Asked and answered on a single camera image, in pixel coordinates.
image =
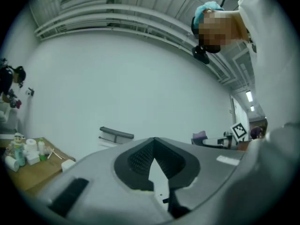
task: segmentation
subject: white label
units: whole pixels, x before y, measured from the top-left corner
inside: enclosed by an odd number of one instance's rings
[[[217,157],[217,161],[221,163],[227,163],[233,166],[239,165],[240,161],[238,159],[230,158],[230,157],[224,157],[224,156],[219,156]]]

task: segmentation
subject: person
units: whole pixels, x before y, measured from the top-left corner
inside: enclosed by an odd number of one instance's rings
[[[26,73],[22,66],[12,68],[4,65],[0,68],[0,96],[5,103],[10,103],[8,92],[12,83],[22,84],[26,78]]]
[[[199,46],[217,53],[236,41],[247,44],[256,98],[268,117],[268,130],[300,122],[300,45],[295,28],[276,0],[239,0],[224,11],[207,2],[195,11]]]
[[[262,132],[263,132],[263,129],[261,127],[254,127],[250,131],[250,136],[252,137],[253,140],[260,138],[262,135]]]

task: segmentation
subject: ceiling light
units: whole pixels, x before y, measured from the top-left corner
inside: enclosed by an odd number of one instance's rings
[[[247,98],[248,98],[249,102],[253,102],[251,91],[246,92],[246,95],[247,95]]]

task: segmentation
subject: white lab coat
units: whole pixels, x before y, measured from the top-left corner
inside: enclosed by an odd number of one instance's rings
[[[276,0],[240,0],[239,11],[256,44],[257,53],[248,48],[268,131],[300,122],[300,45],[293,25]]]

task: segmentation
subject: wall-mounted rack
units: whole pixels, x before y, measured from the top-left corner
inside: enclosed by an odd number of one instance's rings
[[[110,141],[110,142],[113,142],[113,143],[118,143],[118,144],[122,144],[122,143],[117,142],[117,137],[125,137],[125,138],[129,138],[129,139],[133,139],[135,137],[133,134],[123,133],[123,132],[113,130],[113,129],[110,129],[110,128],[107,128],[107,127],[101,127],[100,131],[114,135],[114,140],[109,140],[109,139],[106,139],[106,138],[103,138],[103,137],[99,136],[100,139],[107,140],[107,141]]]

